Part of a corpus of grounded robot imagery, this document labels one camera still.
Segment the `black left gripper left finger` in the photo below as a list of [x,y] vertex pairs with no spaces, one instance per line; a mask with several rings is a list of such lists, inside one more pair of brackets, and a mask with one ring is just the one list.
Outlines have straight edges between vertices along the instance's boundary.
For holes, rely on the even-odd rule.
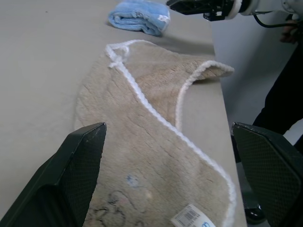
[[82,227],[97,184],[105,123],[70,133],[0,220],[0,227]]

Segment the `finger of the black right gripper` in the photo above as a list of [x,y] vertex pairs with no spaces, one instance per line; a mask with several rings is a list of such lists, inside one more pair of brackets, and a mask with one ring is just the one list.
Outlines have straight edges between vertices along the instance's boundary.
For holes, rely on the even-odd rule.
[[178,8],[175,9],[175,11],[183,15],[196,15],[196,14],[204,13],[202,9],[194,9],[194,8]]
[[198,8],[203,0],[167,0],[166,5],[171,8]]

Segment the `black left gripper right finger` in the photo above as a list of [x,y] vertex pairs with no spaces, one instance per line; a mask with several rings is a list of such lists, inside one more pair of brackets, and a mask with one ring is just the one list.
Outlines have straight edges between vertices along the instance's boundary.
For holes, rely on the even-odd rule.
[[271,227],[303,227],[303,154],[283,135],[240,122],[232,132],[246,178]]

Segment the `beige towel with white trim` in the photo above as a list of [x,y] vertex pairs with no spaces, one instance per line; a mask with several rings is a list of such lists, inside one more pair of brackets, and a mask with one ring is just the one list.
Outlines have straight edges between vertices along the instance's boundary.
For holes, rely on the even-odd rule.
[[232,71],[145,40],[106,46],[75,107],[75,129],[107,125],[83,227],[234,226],[234,183],[181,131],[193,82]]

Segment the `folded light blue towel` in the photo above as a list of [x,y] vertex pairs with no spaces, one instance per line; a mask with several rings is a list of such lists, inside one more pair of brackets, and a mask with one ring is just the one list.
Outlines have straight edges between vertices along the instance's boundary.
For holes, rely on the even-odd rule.
[[109,13],[108,21],[118,29],[162,36],[170,23],[170,12],[165,5],[150,0],[122,0]]

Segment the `person's bare hand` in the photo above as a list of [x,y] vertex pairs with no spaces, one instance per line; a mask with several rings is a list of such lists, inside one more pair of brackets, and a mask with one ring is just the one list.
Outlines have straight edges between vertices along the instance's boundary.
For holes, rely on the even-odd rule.
[[280,41],[283,43],[295,44],[298,42],[298,35],[296,34],[297,27],[285,26],[281,33]]

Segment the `black shoe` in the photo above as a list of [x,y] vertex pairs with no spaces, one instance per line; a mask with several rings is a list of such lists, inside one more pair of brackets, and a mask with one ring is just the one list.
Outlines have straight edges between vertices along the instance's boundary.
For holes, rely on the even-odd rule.
[[266,221],[266,217],[261,209],[261,206],[251,209],[245,209],[246,221],[250,225],[259,225]]

